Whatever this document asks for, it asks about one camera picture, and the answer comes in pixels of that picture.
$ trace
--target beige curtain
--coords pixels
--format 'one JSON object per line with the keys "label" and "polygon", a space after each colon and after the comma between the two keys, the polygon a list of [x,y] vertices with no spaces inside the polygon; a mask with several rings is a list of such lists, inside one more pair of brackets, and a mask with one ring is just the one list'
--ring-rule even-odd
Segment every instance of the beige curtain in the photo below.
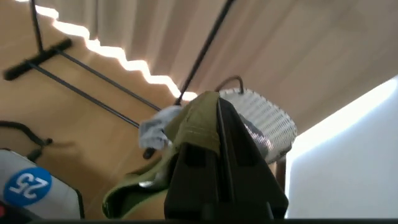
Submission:
{"label": "beige curtain", "polygon": [[182,86],[225,0],[37,0],[59,21],[85,26],[101,45],[146,60],[151,74]]}
{"label": "beige curtain", "polygon": [[[39,0],[181,88],[225,0]],[[396,0],[236,0],[188,90],[231,75],[303,131],[398,73]]]}

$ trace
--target metal pole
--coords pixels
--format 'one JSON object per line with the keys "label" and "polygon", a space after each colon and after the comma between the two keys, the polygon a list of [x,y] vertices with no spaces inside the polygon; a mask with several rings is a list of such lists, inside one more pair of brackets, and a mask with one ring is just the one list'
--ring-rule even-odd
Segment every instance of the metal pole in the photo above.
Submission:
{"label": "metal pole", "polygon": [[123,92],[127,93],[128,95],[138,99],[139,101],[145,103],[146,105],[150,106],[151,108],[160,111],[160,108],[157,107],[156,105],[154,105],[153,103],[147,101],[146,99],[144,99],[143,97],[131,92],[130,90],[128,90],[127,88],[121,86],[120,84],[116,83],[115,81],[113,81],[112,79],[106,77],[105,75],[101,74],[100,72],[92,69],[91,67],[89,67],[88,65],[82,63],[81,61],[73,58],[72,56],[66,54],[65,52],[62,52],[61,50],[56,50],[58,52],[58,54],[64,56],[65,58],[71,60],[72,62],[75,62],[76,64],[80,65],[82,68],[88,70],[89,72],[91,72],[92,74],[96,75],[97,77],[102,78],[103,80],[107,81],[108,83],[112,84],[113,86],[115,86],[116,88],[119,88],[120,90],[122,90]]}
{"label": "metal pole", "polygon": [[40,34],[39,22],[37,20],[37,12],[36,12],[35,0],[30,0],[30,13],[31,13],[31,16],[32,16],[33,28],[34,28],[34,32],[35,32],[37,48],[39,50],[39,53],[42,53],[44,51],[44,48],[43,48],[43,43],[42,43],[42,35]]}
{"label": "metal pole", "polygon": [[139,124],[138,124],[137,122],[135,122],[135,121],[129,119],[129,118],[126,117],[125,115],[123,115],[123,114],[117,112],[116,110],[110,108],[110,107],[107,106],[106,104],[100,102],[100,101],[97,100],[96,98],[93,98],[93,97],[90,96],[89,94],[87,94],[87,93],[85,93],[85,92],[79,90],[78,88],[74,87],[73,85],[71,85],[71,84],[69,84],[69,83],[63,81],[61,78],[56,77],[54,74],[50,73],[49,71],[47,71],[47,70],[45,70],[45,69],[43,69],[43,68],[41,68],[41,67],[39,67],[39,66],[33,64],[33,63],[30,62],[30,61],[26,61],[26,63],[27,63],[28,65],[30,65],[32,68],[34,68],[34,69],[38,70],[39,72],[43,73],[43,74],[46,75],[47,77],[49,77],[49,78],[55,80],[55,81],[58,82],[59,84],[65,86],[65,87],[67,87],[67,88],[69,88],[71,91],[74,91],[75,93],[77,93],[77,94],[79,94],[80,96],[86,98],[87,100],[90,100],[91,102],[95,103],[96,105],[98,105],[98,106],[102,107],[103,109],[109,111],[110,113],[112,113],[112,114],[118,116],[119,118],[123,119],[124,121],[126,121],[126,122],[132,124],[134,127],[136,127],[136,128],[139,127]]}
{"label": "metal pole", "polygon": [[195,60],[195,63],[193,64],[193,67],[191,69],[191,72],[189,73],[188,78],[185,80],[185,83],[184,83],[184,85],[182,87],[182,90],[181,90],[181,94],[180,94],[180,96],[178,97],[178,99],[174,103],[175,105],[181,105],[182,96],[186,92],[189,84],[191,83],[193,77],[195,76],[197,70],[199,69],[199,66],[200,66],[203,58],[205,58],[205,55],[206,55],[208,49],[210,48],[210,45],[211,45],[212,41],[216,37],[218,29],[220,28],[221,24],[223,23],[223,21],[224,21],[226,15],[227,15],[229,9],[232,6],[232,3],[234,3],[234,0],[228,0],[225,3],[224,8],[221,11],[220,15],[218,16],[213,28],[211,29],[210,34],[207,37],[203,48],[200,50],[198,58]]}

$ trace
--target olive green fabric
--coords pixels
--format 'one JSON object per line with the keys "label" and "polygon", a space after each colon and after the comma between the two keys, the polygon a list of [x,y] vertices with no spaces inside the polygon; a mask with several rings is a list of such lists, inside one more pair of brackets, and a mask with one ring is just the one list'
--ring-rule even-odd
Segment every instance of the olive green fabric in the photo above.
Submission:
{"label": "olive green fabric", "polygon": [[183,108],[165,128],[165,134],[172,142],[160,159],[151,162],[138,171],[126,174],[120,183],[104,197],[103,213],[108,218],[128,217],[137,207],[167,190],[149,190],[139,182],[151,181],[156,173],[168,167],[173,156],[178,154],[182,143],[190,143],[220,153],[220,139],[217,133],[217,92],[207,91],[196,97]]}

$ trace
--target woven basket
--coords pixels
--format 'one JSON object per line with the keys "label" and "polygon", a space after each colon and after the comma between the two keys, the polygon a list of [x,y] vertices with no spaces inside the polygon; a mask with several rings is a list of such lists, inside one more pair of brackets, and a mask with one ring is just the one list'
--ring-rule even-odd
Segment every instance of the woven basket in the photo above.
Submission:
{"label": "woven basket", "polygon": [[[239,88],[221,90],[233,80],[239,81]],[[239,76],[223,81],[215,91],[243,117],[246,129],[268,164],[278,161],[290,151],[297,135],[297,127],[284,110],[260,94],[244,88]]]}

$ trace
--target floor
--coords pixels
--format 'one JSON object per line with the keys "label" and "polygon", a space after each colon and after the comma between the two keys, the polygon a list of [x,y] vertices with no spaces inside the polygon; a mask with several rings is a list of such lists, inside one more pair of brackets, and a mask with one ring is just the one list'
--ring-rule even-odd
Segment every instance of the floor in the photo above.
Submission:
{"label": "floor", "polygon": [[[37,51],[27,4],[0,1],[0,69],[5,70]],[[65,37],[40,17],[44,45]],[[128,72],[114,58],[88,50],[73,38],[66,53],[126,88],[164,108],[175,98],[164,85],[150,85],[140,72]],[[140,123],[155,111],[71,61],[56,56],[42,67]],[[138,129],[96,106],[45,75],[31,70],[12,82],[0,79],[0,119],[17,121],[43,138],[54,139],[38,165],[80,190],[87,219],[101,219],[103,195],[127,172],[148,163],[138,147]],[[34,145],[21,133],[0,129],[0,146],[25,155]],[[165,195],[149,202],[131,218],[163,218]]]}

